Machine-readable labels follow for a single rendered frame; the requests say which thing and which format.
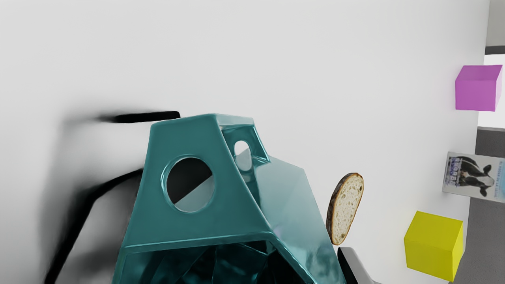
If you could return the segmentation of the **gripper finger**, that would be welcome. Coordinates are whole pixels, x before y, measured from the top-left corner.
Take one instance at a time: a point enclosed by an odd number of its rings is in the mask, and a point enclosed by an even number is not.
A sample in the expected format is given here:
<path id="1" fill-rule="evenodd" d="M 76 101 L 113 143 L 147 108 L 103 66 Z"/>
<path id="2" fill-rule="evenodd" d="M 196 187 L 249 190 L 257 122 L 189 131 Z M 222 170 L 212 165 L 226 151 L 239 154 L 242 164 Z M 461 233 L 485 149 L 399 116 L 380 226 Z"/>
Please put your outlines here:
<path id="1" fill-rule="evenodd" d="M 347 284 L 381 284 L 370 277 L 353 248 L 339 247 L 337 257 Z"/>

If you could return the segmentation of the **teal faceted mug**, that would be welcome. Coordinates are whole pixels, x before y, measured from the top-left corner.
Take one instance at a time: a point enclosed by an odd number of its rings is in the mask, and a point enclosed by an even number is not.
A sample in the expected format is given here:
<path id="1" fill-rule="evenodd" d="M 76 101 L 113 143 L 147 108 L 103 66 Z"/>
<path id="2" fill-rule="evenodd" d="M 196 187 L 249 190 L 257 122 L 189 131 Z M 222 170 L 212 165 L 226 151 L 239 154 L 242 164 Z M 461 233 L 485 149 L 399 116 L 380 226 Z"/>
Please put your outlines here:
<path id="1" fill-rule="evenodd" d="M 305 171 L 251 118 L 154 123 L 112 284 L 346 284 Z"/>

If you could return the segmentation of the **bread slice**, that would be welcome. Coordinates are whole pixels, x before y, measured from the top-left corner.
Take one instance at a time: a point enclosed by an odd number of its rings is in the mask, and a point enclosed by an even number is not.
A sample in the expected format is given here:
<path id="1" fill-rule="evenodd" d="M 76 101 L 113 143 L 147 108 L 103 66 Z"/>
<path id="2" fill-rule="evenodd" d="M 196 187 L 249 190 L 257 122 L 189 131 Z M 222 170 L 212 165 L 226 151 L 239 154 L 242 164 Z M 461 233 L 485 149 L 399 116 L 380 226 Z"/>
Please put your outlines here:
<path id="1" fill-rule="evenodd" d="M 348 235 L 364 193 L 364 179 L 348 173 L 336 185 L 329 201 L 326 230 L 333 245 L 339 246 Z"/>

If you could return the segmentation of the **yellow cube block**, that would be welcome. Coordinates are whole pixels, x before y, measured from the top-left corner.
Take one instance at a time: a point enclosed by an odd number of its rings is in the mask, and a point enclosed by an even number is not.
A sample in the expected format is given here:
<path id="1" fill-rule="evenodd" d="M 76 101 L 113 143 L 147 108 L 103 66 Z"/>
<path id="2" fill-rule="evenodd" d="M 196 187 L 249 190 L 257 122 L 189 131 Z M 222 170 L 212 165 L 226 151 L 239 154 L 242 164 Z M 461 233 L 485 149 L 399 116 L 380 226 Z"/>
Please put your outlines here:
<path id="1" fill-rule="evenodd" d="M 453 282 L 464 253 L 464 222 L 417 211 L 404 236 L 406 266 Z"/>

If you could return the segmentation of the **milk carton with cow print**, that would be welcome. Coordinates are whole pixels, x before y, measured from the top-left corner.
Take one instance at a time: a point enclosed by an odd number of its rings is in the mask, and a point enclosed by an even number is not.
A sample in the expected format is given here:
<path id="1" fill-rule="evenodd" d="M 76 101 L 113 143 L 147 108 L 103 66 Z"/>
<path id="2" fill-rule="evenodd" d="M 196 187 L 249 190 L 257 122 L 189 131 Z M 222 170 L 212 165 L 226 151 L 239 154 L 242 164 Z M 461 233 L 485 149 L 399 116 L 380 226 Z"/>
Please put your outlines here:
<path id="1" fill-rule="evenodd" d="M 505 204 L 505 158 L 449 152 L 442 192 Z"/>

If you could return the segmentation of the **magenta cube block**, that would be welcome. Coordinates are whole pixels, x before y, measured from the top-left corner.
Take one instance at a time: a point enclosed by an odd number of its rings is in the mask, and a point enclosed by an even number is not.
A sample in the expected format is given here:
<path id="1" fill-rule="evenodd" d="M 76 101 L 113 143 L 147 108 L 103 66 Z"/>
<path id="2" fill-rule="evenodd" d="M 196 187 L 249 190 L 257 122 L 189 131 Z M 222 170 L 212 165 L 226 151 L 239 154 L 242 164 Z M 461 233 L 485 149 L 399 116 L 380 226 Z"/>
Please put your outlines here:
<path id="1" fill-rule="evenodd" d="M 502 82 L 503 65 L 463 66 L 455 81 L 456 109 L 495 112 Z"/>

